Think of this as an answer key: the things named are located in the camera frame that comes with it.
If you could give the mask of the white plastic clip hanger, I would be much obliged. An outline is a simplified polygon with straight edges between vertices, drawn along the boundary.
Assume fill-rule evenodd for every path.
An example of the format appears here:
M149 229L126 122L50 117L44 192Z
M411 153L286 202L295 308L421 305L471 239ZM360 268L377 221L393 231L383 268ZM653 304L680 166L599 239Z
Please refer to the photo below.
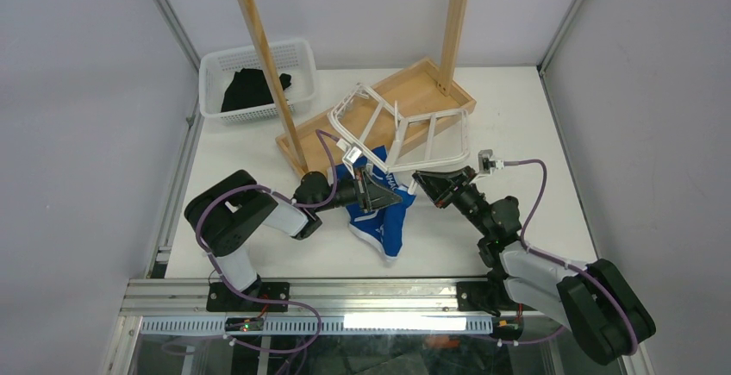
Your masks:
M463 162L470 154L468 111L466 109L439 110L415 116L404 116L398 102L389 103L372 87L357 83L354 88L328 113L330 126L341 139L363 150L361 157L384 173L426 170ZM434 137L445 128L459 128L459 141L452 145L452 155L434 155ZM399 159L407 147L416 144L415 131L425 135L424 156L412 162Z

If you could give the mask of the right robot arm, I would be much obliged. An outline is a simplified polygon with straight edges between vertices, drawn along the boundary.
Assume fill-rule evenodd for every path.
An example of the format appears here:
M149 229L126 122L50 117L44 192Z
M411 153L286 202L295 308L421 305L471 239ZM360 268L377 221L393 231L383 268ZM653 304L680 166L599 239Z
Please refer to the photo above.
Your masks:
M576 263L531 246L519 200L489 202L477 177L469 166L412 176L436 208L455 207L481 234L478 254L489 271L485 282L459 288L468 309L493 316L518 305L537 310L569 330L603 366L634 354L656 334L654 319L614 263Z

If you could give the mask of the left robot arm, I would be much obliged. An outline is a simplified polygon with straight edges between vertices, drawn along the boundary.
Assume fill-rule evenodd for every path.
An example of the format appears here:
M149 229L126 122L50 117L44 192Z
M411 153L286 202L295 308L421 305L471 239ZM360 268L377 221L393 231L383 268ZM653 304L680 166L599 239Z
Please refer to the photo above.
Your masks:
M276 195L239 170L193 198L184 209L206 255L222 273L209 285L208 312L285 312L289 286L265 284L253 267L245 243L261 227L295 240L310 237L321 225L320 211L354 207L377 214L403 202L364 167L330 179L322 172L301 178L292 199Z

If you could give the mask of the blue boxer underwear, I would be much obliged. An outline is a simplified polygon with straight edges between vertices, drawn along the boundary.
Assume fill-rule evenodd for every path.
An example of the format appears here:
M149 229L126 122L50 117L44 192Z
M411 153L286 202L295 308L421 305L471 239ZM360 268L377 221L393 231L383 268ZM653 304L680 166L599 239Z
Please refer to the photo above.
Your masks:
M386 262L394 262L403 246L403 225L408 208L415 201L415 193L409 192L393 173L384 173L366 157L360 157L354 167L365 166L377 184L395 191L402 201L384 209L370 213L363 211L358 204L345 207L349 215L348 229L357 238L375 248Z

